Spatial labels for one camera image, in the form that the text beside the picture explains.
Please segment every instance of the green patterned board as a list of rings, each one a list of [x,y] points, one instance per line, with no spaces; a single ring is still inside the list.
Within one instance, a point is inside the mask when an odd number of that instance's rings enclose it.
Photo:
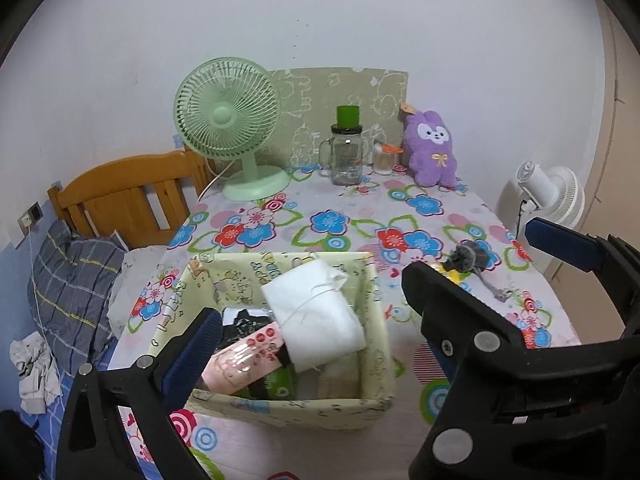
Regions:
[[[407,72],[379,68],[294,68],[272,72],[282,96],[280,124],[256,153],[259,164],[301,168],[318,164],[320,142],[331,137],[335,107],[360,106],[364,163],[373,141],[399,146],[398,105],[406,99]],[[223,162],[220,168],[226,167]]]

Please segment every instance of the electric fan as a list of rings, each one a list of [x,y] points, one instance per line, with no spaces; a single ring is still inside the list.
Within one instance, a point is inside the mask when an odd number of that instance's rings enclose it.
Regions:
[[[528,160],[516,172],[518,185],[533,202],[534,215],[572,229],[584,211],[584,189],[564,166],[542,170]]]
[[[255,150],[271,137],[279,119],[278,89],[265,69],[247,59],[207,61],[175,95],[175,126],[187,146],[206,158],[242,161],[242,170],[223,187],[230,200],[258,200],[289,184],[281,168],[255,163]]]

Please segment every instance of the jar handle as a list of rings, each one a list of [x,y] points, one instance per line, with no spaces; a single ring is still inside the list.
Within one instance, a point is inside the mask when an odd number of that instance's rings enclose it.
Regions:
[[[330,170],[331,169],[331,151],[334,148],[334,142],[333,142],[333,138],[331,139],[327,139],[327,140],[323,140],[320,143],[319,149],[318,149],[318,162],[320,163],[320,169],[321,170]],[[328,143],[329,144],[329,157],[325,158],[324,156],[322,156],[322,145],[324,143]]]

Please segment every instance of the wall socket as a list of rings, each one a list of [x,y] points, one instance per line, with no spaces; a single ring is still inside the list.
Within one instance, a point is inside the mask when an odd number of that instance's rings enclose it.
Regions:
[[[37,224],[38,220],[42,218],[42,209],[40,209],[40,204],[37,202],[33,204],[24,214],[20,215],[18,218],[18,225],[20,226],[20,230],[22,234],[26,236],[29,234],[29,230],[33,229],[33,226]]]

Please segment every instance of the blue gripper pad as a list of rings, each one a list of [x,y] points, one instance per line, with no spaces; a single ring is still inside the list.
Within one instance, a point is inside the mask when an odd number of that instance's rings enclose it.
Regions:
[[[167,413],[180,410],[187,403],[191,391],[222,339],[222,316],[213,308],[210,311],[162,378],[162,406]]]
[[[602,268],[604,253],[595,238],[542,218],[530,220],[524,228],[524,235],[532,247],[584,272]]]

